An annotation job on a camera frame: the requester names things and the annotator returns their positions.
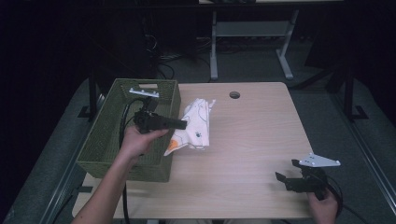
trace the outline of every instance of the desk in background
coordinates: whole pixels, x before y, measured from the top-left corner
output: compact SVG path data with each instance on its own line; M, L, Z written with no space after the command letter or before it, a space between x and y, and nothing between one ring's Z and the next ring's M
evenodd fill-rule
M286 191L275 172L300 177L291 159L312 152L283 83L179 84L180 115L196 98L216 99L210 147L175 153L168 183L127 182L130 218L310 217L305 194ZM230 97L240 93L239 99ZM100 179L87 175L95 191ZM91 193L80 193L75 216ZM122 203L114 218L123 218Z

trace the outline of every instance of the green woven basket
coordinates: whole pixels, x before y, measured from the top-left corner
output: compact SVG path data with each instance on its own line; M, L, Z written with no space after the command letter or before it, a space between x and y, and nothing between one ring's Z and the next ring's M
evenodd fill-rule
M161 116L177 119L180 109L180 91L175 80L116 79L78 155L78 164L90 175L102 178L116 158L119 148L120 120L122 112L134 98L145 97L129 93L156 91L160 94L155 112ZM127 120L142 107L137 101L131 105ZM148 154L140 157L137 165L129 172L129 180L167 182L172 165L172 154L164 156L173 130L155 140Z

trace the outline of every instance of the crumpled white fabric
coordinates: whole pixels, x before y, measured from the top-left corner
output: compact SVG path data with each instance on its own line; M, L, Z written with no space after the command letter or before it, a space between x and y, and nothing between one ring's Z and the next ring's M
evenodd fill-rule
M186 130L176 129L164 156L185 146L205 149L209 146L209 113L216 100L211 104L197 98L184 109L182 120L187 121Z

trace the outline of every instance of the white bracket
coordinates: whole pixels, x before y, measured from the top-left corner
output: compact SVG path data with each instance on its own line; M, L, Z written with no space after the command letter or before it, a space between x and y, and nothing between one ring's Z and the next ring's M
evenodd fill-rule
M148 91L144 91L144 90L135 91L134 88L131 88L129 90L129 92L134 93L134 94L139 94L139 95L152 96L152 97L156 97L156 98L160 97L160 94L156 91L154 91L154 92L148 92Z
M325 166L339 166L341 165L341 162L329 160L327 158L315 155L314 153L311 152L305 159L300 161L299 164L309 167L325 167Z

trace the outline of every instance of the gray carpet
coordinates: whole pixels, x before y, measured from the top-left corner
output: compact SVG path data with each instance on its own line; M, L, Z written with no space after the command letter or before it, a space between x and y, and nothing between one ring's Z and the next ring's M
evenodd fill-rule
M310 43L292 42L287 54L290 68L295 75L294 80L286 80L282 74L275 49L280 46L281 39L265 40L260 44L247 43L237 46L241 49L235 53L227 50L219 54L219 80L217 82L285 82L288 86L312 77L320 71L317 68L304 66L304 60ZM207 82L210 78L208 53L199 55L201 59L174 60L170 65L175 70L175 79L180 83ZM161 66L163 72L170 77L172 71ZM330 95L324 90L327 83L324 78L302 91L290 91L304 129L315 153L334 160L342 166L326 168L328 175L333 177L344 192L345 204L362 215L369 223L396 223L396 216L390 209L381 189L375 182L369 165L363 158L360 145L351 133L348 121L334 101L339 95ZM52 216L57 213L74 188L83 180L84 172L75 166L65 187L59 187L60 179L67 168L73 152L84 138L90 123L87 119L77 118L80 109L88 105L88 82L84 82L66 108L64 115L47 143L35 169L26 181L18 199L13 205L13 215L6 223L39 223L46 213L52 195L60 198L54 203ZM392 186L396 186L396 131L381 110L376 106L370 92L356 82L354 101L361 105L369 119L357 120L356 127L387 175ZM57 217L56 223L70 223L71 210L76 196ZM290 223L313 223L311 219L289 220ZM337 223L362 223L356 216L344 210Z

